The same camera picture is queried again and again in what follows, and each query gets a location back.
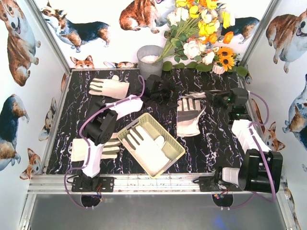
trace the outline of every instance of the white rose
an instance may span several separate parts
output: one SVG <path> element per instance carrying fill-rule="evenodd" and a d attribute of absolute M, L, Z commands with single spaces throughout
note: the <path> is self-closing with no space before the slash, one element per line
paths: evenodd
<path fill-rule="evenodd" d="M 190 41 L 189 43 L 185 43 L 183 48 L 184 54 L 190 59 L 193 59 L 201 54 L 200 48 L 196 41 Z"/>
<path fill-rule="evenodd" d="M 203 63 L 205 63 L 206 65 L 209 65 L 213 62 L 213 58 L 215 56 L 214 52 L 209 52 L 203 59 Z"/>
<path fill-rule="evenodd" d="M 178 17 L 176 16 L 175 12 L 171 12 L 168 14 L 167 19 L 171 22 L 171 25 L 177 25 L 178 22 L 180 22 L 180 17 L 178 20 Z"/>
<path fill-rule="evenodd" d="M 189 11 L 187 9 L 179 7 L 179 8 L 176 8 L 175 15 L 176 17 L 179 17 L 179 21 L 180 21 L 180 17 L 182 20 L 186 21 L 189 18 Z"/>

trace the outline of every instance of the gray pot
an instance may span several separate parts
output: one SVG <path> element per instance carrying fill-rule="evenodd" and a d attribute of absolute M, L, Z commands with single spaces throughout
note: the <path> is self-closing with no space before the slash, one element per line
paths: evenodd
<path fill-rule="evenodd" d="M 141 59 L 148 55 L 160 56 L 163 52 L 163 49 L 159 46 L 143 46 L 137 52 L 137 57 L 139 60 L 139 67 L 141 75 L 146 80 L 149 75 L 155 74 L 161 77 L 162 75 L 162 67 L 163 67 L 163 60 L 157 63 L 145 63 L 142 62 Z"/>

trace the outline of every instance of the flower bouquet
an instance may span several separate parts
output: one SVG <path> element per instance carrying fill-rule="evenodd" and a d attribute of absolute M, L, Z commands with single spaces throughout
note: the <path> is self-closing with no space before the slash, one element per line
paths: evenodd
<path fill-rule="evenodd" d="M 229 44 L 234 36 L 228 32 L 220 36 L 222 27 L 235 25 L 235 18 L 217 0 L 176 0 L 176 9 L 167 16 L 170 28 L 162 54 L 157 61 L 174 56 L 174 60 L 195 60 L 194 68 L 201 71 L 222 72 L 232 70 L 237 55 L 232 49 L 218 47 L 216 42 Z"/>

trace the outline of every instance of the sunflower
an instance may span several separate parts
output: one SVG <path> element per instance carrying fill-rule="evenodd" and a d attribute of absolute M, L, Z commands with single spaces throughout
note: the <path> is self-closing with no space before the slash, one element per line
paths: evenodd
<path fill-rule="evenodd" d="M 220 56 L 220 57 L 230 57 L 234 54 L 234 51 L 231 49 L 231 48 L 228 48 L 228 47 L 221 47 L 219 49 L 219 51 L 217 52 L 217 54 Z"/>
<path fill-rule="evenodd" d="M 235 60 L 231 56 L 221 56 L 220 62 L 226 71 L 235 65 Z"/>

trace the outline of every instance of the black rubber base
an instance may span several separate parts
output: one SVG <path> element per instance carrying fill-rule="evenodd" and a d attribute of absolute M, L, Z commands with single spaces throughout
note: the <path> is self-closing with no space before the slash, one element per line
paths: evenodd
<path fill-rule="evenodd" d="M 100 177 L 98 180 L 98 186 L 100 186 L 100 192 L 112 193 L 114 188 L 114 177 Z M 96 189 L 91 190 L 84 186 L 80 177 L 75 177 L 72 182 L 71 191 L 74 193 L 81 192 L 96 192 Z"/>

